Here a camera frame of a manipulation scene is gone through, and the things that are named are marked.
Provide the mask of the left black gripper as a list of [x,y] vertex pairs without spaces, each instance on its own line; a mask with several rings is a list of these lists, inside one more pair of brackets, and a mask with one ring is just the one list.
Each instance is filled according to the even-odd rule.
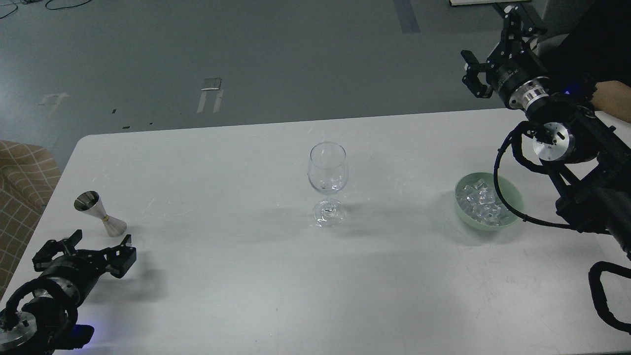
[[[103,274],[123,278],[137,259],[131,234],[119,245],[99,251],[77,251],[82,238],[82,230],[77,229],[62,240],[46,241],[33,257],[34,270],[42,272],[39,277],[53,280],[74,302],[84,302]],[[62,256],[55,260],[59,253]]]

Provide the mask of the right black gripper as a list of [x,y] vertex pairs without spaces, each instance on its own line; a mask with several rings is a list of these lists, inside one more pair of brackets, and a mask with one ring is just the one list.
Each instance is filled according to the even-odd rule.
[[[461,81],[476,98],[489,99],[494,90],[506,108],[527,110],[549,96],[549,76],[534,52],[546,25],[529,4],[494,4],[493,8],[503,19],[499,43],[486,63],[480,63],[471,50],[462,50],[465,75]],[[486,72],[490,86],[480,80]]]

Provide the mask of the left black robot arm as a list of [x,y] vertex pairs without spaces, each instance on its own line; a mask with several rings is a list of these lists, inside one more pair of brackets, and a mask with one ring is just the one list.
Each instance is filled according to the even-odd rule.
[[137,252],[131,238],[102,250],[77,249],[80,229],[47,241],[32,259],[39,276],[19,287],[1,311],[1,353],[51,355],[88,344],[95,329],[77,323],[77,310],[101,276],[120,279],[133,266]]

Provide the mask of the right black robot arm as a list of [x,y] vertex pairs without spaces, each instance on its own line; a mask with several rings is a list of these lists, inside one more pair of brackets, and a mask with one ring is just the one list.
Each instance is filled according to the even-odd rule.
[[547,70],[534,43],[546,32],[525,3],[495,3],[502,21],[498,44],[486,59],[462,50],[462,82],[477,98],[497,94],[525,121],[509,133],[516,160],[550,178],[559,197],[555,228],[613,236],[630,255],[630,148],[590,107],[595,83],[586,74],[567,84]]

